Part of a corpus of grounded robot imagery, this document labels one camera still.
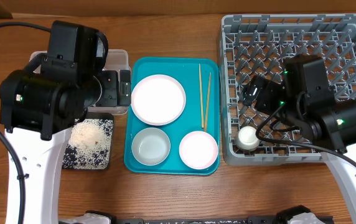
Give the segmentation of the white ceramic cup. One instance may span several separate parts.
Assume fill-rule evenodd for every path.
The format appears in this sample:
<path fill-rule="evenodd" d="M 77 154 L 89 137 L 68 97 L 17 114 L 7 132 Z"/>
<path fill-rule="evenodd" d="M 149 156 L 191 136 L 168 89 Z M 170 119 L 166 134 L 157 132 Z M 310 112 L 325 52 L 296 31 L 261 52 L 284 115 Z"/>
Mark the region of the white ceramic cup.
<path fill-rule="evenodd" d="M 235 145 L 242 151 L 254 151 L 260 144 L 256 129 L 252 126 L 242 127 L 235 138 Z"/>

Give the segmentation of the grey bowl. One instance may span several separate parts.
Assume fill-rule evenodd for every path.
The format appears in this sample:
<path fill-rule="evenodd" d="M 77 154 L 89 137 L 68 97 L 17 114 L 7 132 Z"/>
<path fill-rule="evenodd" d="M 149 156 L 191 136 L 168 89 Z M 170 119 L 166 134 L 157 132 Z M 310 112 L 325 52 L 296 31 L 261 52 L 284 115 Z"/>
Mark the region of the grey bowl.
<path fill-rule="evenodd" d="M 168 157 L 171 150 L 171 142 L 163 130 L 145 128 L 135 135 L 131 150 L 134 158 L 140 164 L 155 166 Z"/>

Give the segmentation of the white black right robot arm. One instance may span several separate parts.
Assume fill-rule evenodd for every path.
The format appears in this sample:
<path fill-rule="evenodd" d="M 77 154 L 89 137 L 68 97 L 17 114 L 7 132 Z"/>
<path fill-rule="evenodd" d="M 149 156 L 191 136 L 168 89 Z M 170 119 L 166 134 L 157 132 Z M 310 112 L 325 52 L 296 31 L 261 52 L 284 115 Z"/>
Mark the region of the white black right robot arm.
<path fill-rule="evenodd" d="M 317 55 L 284 59 L 281 83 L 255 75 L 243 87 L 243 105 L 268 116 L 255 132 L 260 141 L 320 152 L 356 223 L 356 100 L 335 99 L 324 60 Z M 308 143 L 262 136 L 270 121 L 285 125 L 285 131 L 298 130 Z"/>

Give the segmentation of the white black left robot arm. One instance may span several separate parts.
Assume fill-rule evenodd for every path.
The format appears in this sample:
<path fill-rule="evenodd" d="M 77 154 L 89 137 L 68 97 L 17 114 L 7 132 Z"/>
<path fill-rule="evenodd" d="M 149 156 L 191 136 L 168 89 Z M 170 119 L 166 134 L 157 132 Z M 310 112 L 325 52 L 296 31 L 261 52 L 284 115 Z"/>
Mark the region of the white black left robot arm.
<path fill-rule="evenodd" d="M 105 71 L 98 29 L 55 21 L 46 53 L 0 84 L 0 122 L 9 153 L 7 223 L 57 223 L 60 176 L 75 123 L 88 108 L 129 106 L 129 70 Z"/>

